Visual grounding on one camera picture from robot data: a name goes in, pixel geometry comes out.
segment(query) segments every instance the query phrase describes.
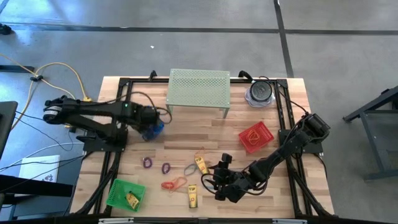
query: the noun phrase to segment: yellow packet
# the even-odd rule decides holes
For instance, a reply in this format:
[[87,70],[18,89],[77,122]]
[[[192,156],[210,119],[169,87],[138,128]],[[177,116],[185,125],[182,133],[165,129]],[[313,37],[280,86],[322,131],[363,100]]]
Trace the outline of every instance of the yellow packet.
[[208,173],[205,160],[203,159],[202,156],[195,157],[195,162],[197,163],[198,168],[202,174]]
[[137,205],[139,204],[139,200],[134,196],[131,192],[127,193],[126,195],[127,202],[132,207],[132,209],[136,209]]
[[189,196],[189,208],[197,208],[198,207],[198,194],[197,194],[197,185],[196,184],[188,185],[188,196]]

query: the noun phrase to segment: gray floor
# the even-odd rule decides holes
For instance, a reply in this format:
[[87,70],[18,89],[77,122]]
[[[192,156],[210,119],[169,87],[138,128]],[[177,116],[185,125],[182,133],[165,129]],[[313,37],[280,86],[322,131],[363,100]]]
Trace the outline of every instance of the gray floor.
[[[280,0],[287,29],[398,29],[394,0]],[[9,0],[0,22],[138,27],[277,28],[272,1]],[[398,222],[398,178],[364,183],[377,171],[362,124],[342,122],[344,115],[398,83],[398,36],[287,35],[295,77],[305,79],[312,111],[331,126],[323,143],[329,186],[337,215],[345,218]],[[88,94],[96,98],[105,75],[168,75],[171,68],[240,70],[286,77],[279,34],[214,34],[158,32],[61,32],[17,30],[0,36],[0,52],[38,67],[66,62],[82,76]],[[81,98],[74,75],[63,67],[46,69],[45,77]],[[0,101],[16,100],[23,108],[29,88],[25,74],[0,74]],[[41,116],[45,100],[63,93],[39,84],[27,114]],[[25,118],[60,142],[70,142],[67,130]],[[12,131],[0,167],[54,144],[32,128],[18,124]],[[80,155],[59,147],[41,155]],[[61,168],[60,181],[74,183],[79,162]],[[19,169],[4,173],[17,175]],[[30,202],[19,211],[29,213]],[[63,211],[41,206],[42,211]]]

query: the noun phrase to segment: red basket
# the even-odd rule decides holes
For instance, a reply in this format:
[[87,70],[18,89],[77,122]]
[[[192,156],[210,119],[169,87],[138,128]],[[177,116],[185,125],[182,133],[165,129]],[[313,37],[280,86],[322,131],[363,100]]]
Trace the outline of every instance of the red basket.
[[239,139],[248,153],[253,153],[274,140],[274,136],[262,121],[239,134]]

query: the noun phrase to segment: yellow cable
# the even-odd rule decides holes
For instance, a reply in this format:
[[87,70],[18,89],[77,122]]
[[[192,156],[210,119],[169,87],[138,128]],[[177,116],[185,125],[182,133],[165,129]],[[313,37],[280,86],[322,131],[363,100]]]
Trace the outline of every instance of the yellow cable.
[[63,89],[63,88],[61,88],[61,87],[57,87],[57,86],[55,86],[55,85],[49,83],[48,81],[44,80],[44,78],[42,79],[42,81],[45,82],[47,85],[51,86],[52,88],[56,88],[56,89],[58,89],[58,90],[64,91],[65,93],[68,93],[69,95],[71,95],[71,97],[72,97],[74,100],[76,99],[75,96],[73,96],[73,94],[71,94],[68,90],[65,90],[65,89]]
[[75,69],[73,69],[71,66],[69,66],[69,65],[67,65],[67,64],[65,64],[65,63],[62,63],[62,62],[53,62],[53,63],[48,63],[48,64],[46,64],[46,65],[43,65],[43,66],[41,66],[40,68],[38,68],[38,69],[36,70],[36,75],[39,73],[39,71],[40,71],[41,69],[43,69],[43,68],[45,68],[45,67],[48,67],[48,66],[50,66],[50,65],[63,65],[63,66],[68,67],[71,71],[73,71],[74,74],[75,74],[76,77],[77,77],[77,80],[78,80],[79,83],[80,83],[80,88],[81,88],[81,92],[83,93],[83,97],[84,97],[84,98],[87,98],[86,91],[85,91],[85,89],[84,89],[84,87],[83,87],[83,83],[81,82],[81,79],[80,79],[79,74],[76,72]]
[[[29,69],[27,69],[25,66],[21,65],[21,64],[18,63],[17,61],[15,61],[15,60],[13,60],[13,59],[7,57],[7,56],[5,56],[4,54],[0,53],[0,56],[2,56],[2,57],[4,57],[4,58],[6,58],[6,59],[12,61],[12,62],[15,63],[16,65],[20,66],[20,67],[23,68],[24,70],[26,70],[26,71],[28,71],[29,73],[31,73],[34,77],[38,77],[38,76],[39,76],[39,75],[38,75],[38,72],[39,72],[41,69],[43,69],[43,68],[45,68],[45,67],[48,67],[48,66],[50,66],[50,65],[63,65],[63,66],[66,66],[66,67],[68,67],[68,68],[76,75],[76,77],[77,77],[77,79],[78,79],[78,81],[79,81],[79,83],[80,83],[81,92],[83,93],[83,100],[91,101],[91,98],[87,97],[87,95],[86,95],[86,92],[85,92],[85,89],[84,89],[84,87],[83,87],[83,83],[81,82],[81,79],[80,79],[79,74],[76,72],[75,69],[73,69],[71,66],[69,66],[69,65],[67,65],[67,64],[65,64],[65,63],[62,63],[62,62],[48,63],[48,64],[43,65],[43,66],[41,66],[40,68],[38,68],[38,69],[36,70],[36,72],[32,72],[32,71],[30,71]],[[61,88],[61,87],[58,87],[58,86],[56,86],[56,85],[53,85],[53,84],[49,83],[47,80],[42,79],[42,81],[43,81],[44,83],[46,83],[47,85],[51,86],[52,88],[56,88],[56,89],[58,89],[58,90],[64,91],[65,93],[68,93],[73,99],[76,99],[75,96],[73,96],[73,94],[71,94],[68,90],[65,90],[65,89],[63,89],[63,88]],[[18,123],[19,120],[22,118],[23,114],[25,113],[26,109],[27,109],[28,106],[29,106],[30,100],[32,99],[32,86],[33,86],[33,81],[31,81],[31,83],[30,83],[29,93],[28,93],[28,97],[27,97],[27,101],[26,101],[25,107],[24,107],[24,109],[22,110],[22,112],[21,112],[21,114],[19,115],[19,117],[18,117],[18,119],[16,120],[16,122],[12,125],[11,130],[14,129],[14,127],[17,125],[17,123]]]
[[25,113],[27,107],[29,106],[30,100],[32,99],[32,93],[31,93],[32,92],[32,86],[33,86],[33,81],[30,82],[29,93],[27,95],[27,101],[26,101],[25,107],[22,110],[22,112],[19,114],[18,119],[14,122],[14,124],[12,124],[11,130],[13,130],[15,128],[15,126],[17,125],[19,120],[22,118],[22,115]]

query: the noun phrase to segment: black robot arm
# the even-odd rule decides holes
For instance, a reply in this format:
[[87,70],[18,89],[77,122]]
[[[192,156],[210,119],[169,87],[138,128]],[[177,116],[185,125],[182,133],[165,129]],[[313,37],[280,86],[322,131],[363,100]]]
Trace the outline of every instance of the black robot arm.
[[205,176],[213,176],[213,180],[205,179],[205,181],[214,187],[215,192],[206,186],[205,188],[215,194],[217,200],[228,198],[231,202],[236,203],[246,193],[260,195],[265,191],[267,181],[278,164],[293,153],[299,152],[308,143],[322,142],[328,136],[329,129],[330,127],[317,114],[307,113],[292,128],[281,147],[270,156],[254,161],[244,170],[236,172],[228,169],[232,156],[224,153],[222,160],[216,166],[210,167],[210,169],[214,169],[214,174],[202,175],[202,184],[205,186],[203,181]]
[[43,119],[48,124],[70,124],[94,134],[94,136],[79,136],[78,139],[83,142],[99,138],[109,144],[123,145],[127,139],[127,128],[119,128],[116,123],[101,124],[82,115],[108,116],[131,126],[141,134],[161,123],[156,108],[130,101],[96,103],[62,96],[47,100],[45,105]]

